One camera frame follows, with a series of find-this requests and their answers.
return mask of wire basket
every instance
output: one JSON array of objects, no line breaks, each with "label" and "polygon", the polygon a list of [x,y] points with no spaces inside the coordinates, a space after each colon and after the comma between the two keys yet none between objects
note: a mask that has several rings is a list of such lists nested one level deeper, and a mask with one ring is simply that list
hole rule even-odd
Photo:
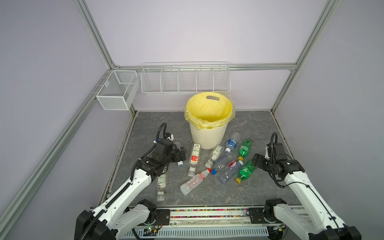
[{"label": "wire basket", "polygon": [[113,70],[96,97],[105,110],[129,110],[139,85],[136,71]]},{"label": "wire basket", "polygon": [[231,91],[229,63],[144,66],[141,90],[145,94],[188,94]]}]

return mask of trash can handle hole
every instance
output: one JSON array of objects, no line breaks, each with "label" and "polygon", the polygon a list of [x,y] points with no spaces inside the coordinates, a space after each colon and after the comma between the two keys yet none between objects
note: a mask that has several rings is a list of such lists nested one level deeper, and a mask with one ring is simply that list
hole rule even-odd
[{"label": "trash can handle hole", "polygon": [[220,101],[220,98],[215,97],[215,96],[207,96],[207,99],[212,99],[212,100]]}]

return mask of blue bottle label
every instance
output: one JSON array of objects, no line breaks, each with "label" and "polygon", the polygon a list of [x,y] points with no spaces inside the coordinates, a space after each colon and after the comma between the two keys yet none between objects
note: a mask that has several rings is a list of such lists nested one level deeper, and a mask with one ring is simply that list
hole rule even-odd
[{"label": "blue bottle label", "polygon": [[236,142],[236,140],[229,139],[227,144],[232,145],[234,148],[236,148],[237,142]]}]

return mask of white wall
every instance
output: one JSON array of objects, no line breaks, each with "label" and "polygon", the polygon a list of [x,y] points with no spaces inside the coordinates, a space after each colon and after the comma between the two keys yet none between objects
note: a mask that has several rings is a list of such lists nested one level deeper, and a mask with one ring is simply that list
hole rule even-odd
[{"label": "white wall", "polygon": [[382,239],[383,12],[383,1],[341,1],[276,113],[313,185],[363,239]]},{"label": "white wall", "polygon": [[106,71],[70,0],[0,3],[0,214]]},{"label": "white wall", "polygon": [[[232,71],[231,98],[236,109],[271,109],[289,70]],[[133,105],[137,110],[183,111],[191,95],[145,95],[141,88]]]},{"label": "white wall", "polygon": [[[127,66],[180,61],[296,62],[326,0],[87,3],[113,61]],[[237,108],[270,109],[288,74],[281,70],[232,72],[231,95]],[[178,110],[188,98],[138,93],[134,106],[146,111]]]},{"label": "white wall", "polygon": [[73,239],[77,216],[98,205],[129,115],[95,103],[8,240]]}]

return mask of robotic arm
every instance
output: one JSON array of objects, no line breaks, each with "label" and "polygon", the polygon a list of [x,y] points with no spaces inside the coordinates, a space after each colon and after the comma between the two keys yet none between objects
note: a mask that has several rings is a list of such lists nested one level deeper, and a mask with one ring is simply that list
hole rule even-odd
[{"label": "robotic arm", "polygon": [[[163,138],[159,139],[161,129]],[[156,206],[148,200],[140,201],[126,212],[133,199],[146,188],[165,167],[185,160],[186,151],[173,144],[173,135],[165,133],[167,124],[161,124],[152,148],[139,158],[130,178],[105,202],[92,212],[83,211],[76,220],[75,240],[116,240],[141,223],[153,223]],[[151,157],[147,155],[154,150]]]},{"label": "robotic arm", "polygon": [[288,160],[282,143],[274,132],[266,146],[265,157],[255,155],[257,167],[267,171],[280,188],[290,187],[307,210],[312,222],[294,212],[282,199],[267,200],[264,214],[268,221],[280,220],[302,240],[360,240],[356,227],[349,227],[333,212],[313,187],[304,168],[297,160]]}]

